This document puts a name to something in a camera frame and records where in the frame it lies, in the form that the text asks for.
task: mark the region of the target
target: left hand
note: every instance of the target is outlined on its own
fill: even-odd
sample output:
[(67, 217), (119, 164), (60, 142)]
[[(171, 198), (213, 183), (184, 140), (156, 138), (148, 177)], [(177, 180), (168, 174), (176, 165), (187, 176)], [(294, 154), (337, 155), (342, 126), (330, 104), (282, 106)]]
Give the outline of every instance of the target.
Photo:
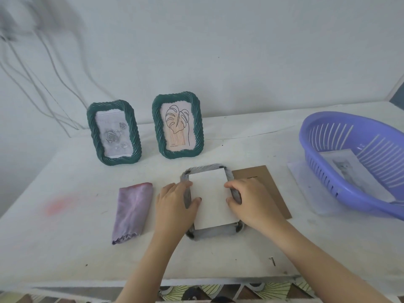
[(185, 208), (184, 192), (190, 186), (192, 182), (185, 181), (171, 183), (161, 189), (155, 205), (155, 235), (179, 242), (192, 226), (202, 199), (193, 199), (189, 208)]

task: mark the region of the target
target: table surface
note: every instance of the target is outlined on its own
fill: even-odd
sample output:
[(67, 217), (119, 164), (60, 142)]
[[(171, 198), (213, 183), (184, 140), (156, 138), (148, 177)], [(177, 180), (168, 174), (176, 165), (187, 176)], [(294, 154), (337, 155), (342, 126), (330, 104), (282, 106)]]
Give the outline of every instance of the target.
[[(88, 131), (68, 140), (0, 219), (0, 285), (13, 282), (122, 281), (138, 264), (153, 234), (154, 201), (144, 233), (112, 245), (120, 187), (151, 182), (154, 197), (187, 168), (223, 163), (236, 170), (266, 165), (290, 209), (289, 221), (362, 277), (403, 276), (404, 222), (350, 211), (314, 214), (286, 163), (303, 158), (302, 121), (318, 111), (371, 117), (404, 130), (404, 111), (389, 102), (204, 118), (205, 148), (194, 158), (166, 159), (154, 124), (139, 125), (138, 163), (106, 166)], [(254, 229), (194, 242), (184, 237), (165, 279), (268, 277), (298, 274), (282, 252)]]

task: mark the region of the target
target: plastic basket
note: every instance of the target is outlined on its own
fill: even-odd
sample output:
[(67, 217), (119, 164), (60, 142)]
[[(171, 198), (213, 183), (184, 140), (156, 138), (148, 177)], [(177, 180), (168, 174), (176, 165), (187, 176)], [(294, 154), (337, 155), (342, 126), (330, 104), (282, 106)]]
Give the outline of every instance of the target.
[[(341, 203), (362, 212), (386, 213), (404, 220), (404, 134), (366, 117), (319, 112), (302, 124), (299, 140), (309, 167)], [(359, 161), (398, 201), (387, 203), (342, 178), (319, 152), (351, 149)]]

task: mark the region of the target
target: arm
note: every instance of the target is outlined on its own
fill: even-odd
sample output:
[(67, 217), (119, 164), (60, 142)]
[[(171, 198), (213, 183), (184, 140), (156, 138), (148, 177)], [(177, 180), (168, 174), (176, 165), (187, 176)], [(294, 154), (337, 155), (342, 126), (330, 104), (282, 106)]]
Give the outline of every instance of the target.
[(156, 199), (153, 238), (116, 303), (154, 303), (156, 301), (170, 257), (185, 232), (194, 223), (201, 202), (201, 198), (196, 198), (188, 209), (185, 208), (184, 192), (191, 185), (192, 182), (172, 183), (161, 189)]
[(233, 212), (247, 225), (271, 239), (324, 303), (390, 302), (287, 222), (258, 180), (230, 181), (225, 187), (237, 189), (242, 197), (241, 205), (233, 198), (227, 199)]

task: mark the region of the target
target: folded cloth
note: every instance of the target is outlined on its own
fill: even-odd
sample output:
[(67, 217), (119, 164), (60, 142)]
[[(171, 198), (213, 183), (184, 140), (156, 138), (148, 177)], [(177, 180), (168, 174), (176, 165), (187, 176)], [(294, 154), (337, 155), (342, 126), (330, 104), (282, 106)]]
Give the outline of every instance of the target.
[(152, 183), (119, 188), (112, 244), (120, 244), (142, 234), (152, 196)]

